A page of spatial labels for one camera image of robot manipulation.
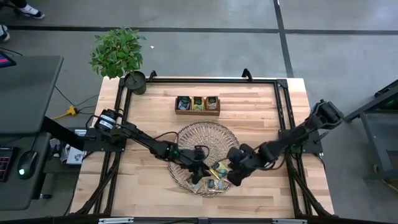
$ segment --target wooden box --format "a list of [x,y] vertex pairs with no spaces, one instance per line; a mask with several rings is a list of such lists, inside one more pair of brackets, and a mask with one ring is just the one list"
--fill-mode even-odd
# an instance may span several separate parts
[[192,103],[190,104],[190,110],[179,110],[178,109],[177,98],[178,97],[175,98],[175,104],[174,104],[175,114],[179,114],[179,115],[202,115],[202,116],[219,116],[220,115],[220,111],[221,111],[220,99],[218,99],[217,108],[215,110],[207,110],[207,104],[206,104],[206,100],[205,100],[205,110],[203,110],[203,111],[193,111],[193,110],[191,110]]

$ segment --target green leaves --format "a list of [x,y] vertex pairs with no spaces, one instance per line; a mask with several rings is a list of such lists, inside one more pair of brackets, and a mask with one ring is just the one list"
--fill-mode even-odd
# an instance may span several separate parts
[[146,40],[138,30],[120,28],[106,35],[95,35],[97,46],[90,54],[90,65],[102,77],[122,77],[125,73],[140,69],[142,65],[141,45]]

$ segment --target small item in basket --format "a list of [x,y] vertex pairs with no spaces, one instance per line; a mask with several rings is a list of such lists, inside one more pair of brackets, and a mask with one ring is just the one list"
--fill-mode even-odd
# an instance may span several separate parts
[[218,104],[218,96],[208,96],[206,98],[206,110],[217,109],[217,104]]
[[197,193],[202,187],[202,184],[200,182],[198,182],[197,184],[192,183],[192,175],[186,181],[188,186],[192,189],[194,193]]
[[191,98],[189,96],[178,96],[177,97],[177,109],[178,110],[190,110]]
[[205,110],[205,101],[203,97],[194,96],[192,98],[192,110],[203,111]]
[[217,179],[221,179],[227,176],[228,168],[222,162],[216,162],[211,166],[214,170],[213,174],[216,175]]
[[207,181],[207,190],[210,192],[223,192],[224,191],[224,181],[209,179]]

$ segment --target computer mouse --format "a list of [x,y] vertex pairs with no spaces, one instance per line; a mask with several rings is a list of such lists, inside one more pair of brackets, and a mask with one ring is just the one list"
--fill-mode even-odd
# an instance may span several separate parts
[[27,180],[33,176],[36,168],[37,152],[27,151],[21,155],[18,161],[18,177]]

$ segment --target keyboard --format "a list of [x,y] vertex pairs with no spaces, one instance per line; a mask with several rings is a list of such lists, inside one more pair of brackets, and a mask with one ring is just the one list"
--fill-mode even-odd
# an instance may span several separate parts
[[15,148],[0,147],[0,182],[6,182]]

